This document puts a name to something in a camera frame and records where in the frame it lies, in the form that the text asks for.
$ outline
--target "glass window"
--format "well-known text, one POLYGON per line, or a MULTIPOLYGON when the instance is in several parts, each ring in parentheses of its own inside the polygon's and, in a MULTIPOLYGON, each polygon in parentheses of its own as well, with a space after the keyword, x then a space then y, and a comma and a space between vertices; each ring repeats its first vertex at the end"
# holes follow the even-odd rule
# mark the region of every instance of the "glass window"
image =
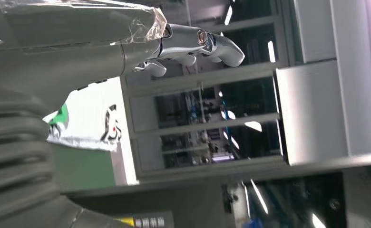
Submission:
POLYGON ((229 7, 232 7, 230 22, 276 14, 275 0, 135 0, 134 2, 160 8, 169 23, 204 29, 224 24, 229 14, 229 7))
POLYGON ((280 155, 276 121, 137 140, 142 170, 152 171, 280 155))
POLYGON ((135 132, 276 113, 273 78, 130 99, 135 132))
POLYGON ((282 228, 346 227, 341 173, 244 184, 250 223, 282 228))

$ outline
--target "glass panel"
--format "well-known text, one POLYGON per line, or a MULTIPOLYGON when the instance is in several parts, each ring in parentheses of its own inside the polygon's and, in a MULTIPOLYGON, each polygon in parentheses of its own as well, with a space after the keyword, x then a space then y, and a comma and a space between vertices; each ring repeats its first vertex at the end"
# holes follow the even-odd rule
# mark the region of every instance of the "glass panel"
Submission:
POLYGON ((276 121, 138 139, 144 171, 281 154, 276 121))
MULTIPOLYGON (((278 51, 275 40, 275 29, 273 24, 224 32, 245 54, 242 66, 275 62, 278 58, 278 51)), ((148 85, 153 81, 165 80, 171 77, 201 74, 229 68, 223 63, 213 63, 205 57, 197 57, 193 66, 183 66, 176 61, 160 61, 167 72, 163 77, 154 77, 149 72, 132 72, 127 75, 127 86, 137 87, 148 85)))
POLYGON ((276 113, 273 78, 130 99, 135 132, 276 113))
POLYGON ((261 227, 346 227, 341 173, 244 184, 251 217, 246 223, 261 227))

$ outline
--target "ceiling light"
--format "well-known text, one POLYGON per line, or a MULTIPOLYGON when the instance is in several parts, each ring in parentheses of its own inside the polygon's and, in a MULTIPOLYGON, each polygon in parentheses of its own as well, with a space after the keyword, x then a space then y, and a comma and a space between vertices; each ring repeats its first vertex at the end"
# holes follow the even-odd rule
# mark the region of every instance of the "ceiling light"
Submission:
POLYGON ((234 146, 235 146, 237 149, 239 149, 239 144, 236 142, 236 140, 235 140, 233 137, 231 138, 231 140, 232 140, 234 146))
POLYGON ((227 11, 227 15, 225 18, 225 25, 228 25, 230 22, 230 18, 232 17, 233 9, 232 6, 229 6, 229 10, 227 11))
POLYGON ((231 118, 232 120, 236 119, 236 115, 235 115, 232 111, 227 111, 227 115, 228 115, 229 118, 231 118))
POLYGON ((222 118, 224 118, 225 120, 227 119, 227 118, 226 118, 226 114, 225 114, 224 111, 221 111, 221 115, 222 115, 222 118))
POLYGON ((270 61, 272 63, 274 63, 275 62, 275 52, 274 52, 272 41, 268 42, 268 52, 270 53, 270 61))
POLYGON ((263 207, 265 213, 268 214, 268 208, 267 208, 267 205, 265 204, 264 199, 263 199, 263 197, 261 196, 260 191, 258 190, 257 186, 255 185, 253 179, 250 179, 250 181, 251 181, 251 184, 253 185, 253 188, 254 188, 255 193, 256 193, 257 196, 258 196, 258 200, 260 201, 261 206, 263 207))
POLYGON ((312 213, 312 222, 315 228, 325 228, 325 225, 314 213, 312 213))
POLYGON ((225 137, 225 139, 229 139, 229 138, 227 137, 226 132, 224 132, 224 137, 225 137))
POLYGON ((259 123, 259 122, 251 121, 251 122, 247 122, 247 123, 244 123, 244 124, 246 126, 248 126, 248 127, 253 128, 254 130, 259 131, 259 132, 262 132, 263 131, 263 128, 261 126, 261 123, 259 123))

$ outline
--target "industrial machine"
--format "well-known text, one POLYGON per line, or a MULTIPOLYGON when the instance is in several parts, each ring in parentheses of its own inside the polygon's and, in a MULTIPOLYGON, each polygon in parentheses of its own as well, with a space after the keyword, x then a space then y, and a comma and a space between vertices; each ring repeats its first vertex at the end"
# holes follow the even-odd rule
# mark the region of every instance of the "industrial machine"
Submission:
POLYGON ((0 228, 130 227, 60 196, 42 117, 68 94, 200 55, 236 67, 242 51, 158 9, 113 0, 0 0, 0 228))

